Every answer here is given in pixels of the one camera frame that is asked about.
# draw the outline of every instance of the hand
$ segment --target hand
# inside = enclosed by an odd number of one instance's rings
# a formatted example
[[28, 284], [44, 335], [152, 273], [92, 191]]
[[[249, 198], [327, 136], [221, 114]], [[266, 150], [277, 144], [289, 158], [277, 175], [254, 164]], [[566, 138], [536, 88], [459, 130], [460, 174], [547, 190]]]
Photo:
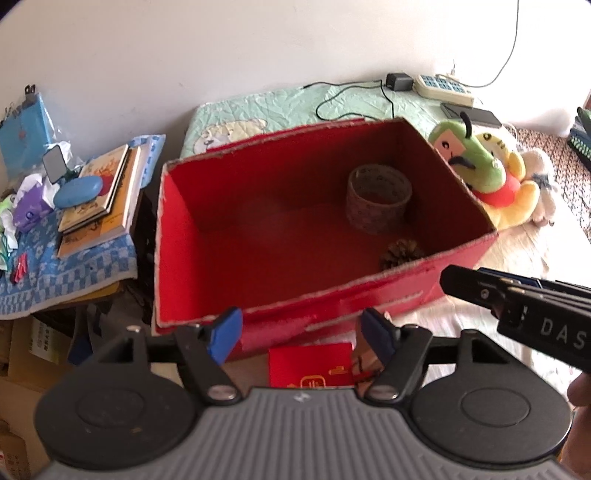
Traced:
[[591, 480], [591, 375], [579, 375], [567, 395], [578, 408], [560, 462], [581, 478]]

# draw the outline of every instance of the power adapter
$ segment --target power adapter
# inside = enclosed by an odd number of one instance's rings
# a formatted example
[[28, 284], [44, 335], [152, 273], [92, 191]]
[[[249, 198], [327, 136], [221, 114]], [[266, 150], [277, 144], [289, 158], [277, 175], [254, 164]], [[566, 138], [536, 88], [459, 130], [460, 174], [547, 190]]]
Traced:
[[413, 89], [413, 78], [406, 73], [388, 73], [386, 87], [394, 92], [408, 92]]

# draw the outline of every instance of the yellow plush toy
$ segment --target yellow plush toy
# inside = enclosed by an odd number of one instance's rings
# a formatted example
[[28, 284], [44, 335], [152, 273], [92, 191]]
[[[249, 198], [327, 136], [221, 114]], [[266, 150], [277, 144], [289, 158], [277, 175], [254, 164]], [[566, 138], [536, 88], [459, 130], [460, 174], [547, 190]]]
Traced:
[[482, 202], [497, 230], [525, 223], [538, 204], [540, 188], [534, 181], [524, 180], [523, 158], [516, 152], [509, 152], [505, 143], [491, 133], [485, 132], [476, 137], [494, 157], [502, 161], [507, 180], [497, 192], [474, 192], [475, 196]]

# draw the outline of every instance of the small mirror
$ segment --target small mirror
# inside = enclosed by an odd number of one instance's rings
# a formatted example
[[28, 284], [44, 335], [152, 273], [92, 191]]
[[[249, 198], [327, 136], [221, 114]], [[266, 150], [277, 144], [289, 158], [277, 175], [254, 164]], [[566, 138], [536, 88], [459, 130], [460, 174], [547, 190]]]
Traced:
[[43, 166], [51, 183], [57, 182], [68, 173], [68, 167], [59, 145], [55, 145], [43, 155]]

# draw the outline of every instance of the red envelope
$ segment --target red envelope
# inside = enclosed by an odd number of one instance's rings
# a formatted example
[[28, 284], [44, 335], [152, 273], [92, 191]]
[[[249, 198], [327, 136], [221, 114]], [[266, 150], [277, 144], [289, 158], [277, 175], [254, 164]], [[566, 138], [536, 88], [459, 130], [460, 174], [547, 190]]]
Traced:
[[275, 388], [353, 385], [350, 343], [269, 349], [269, 384]]

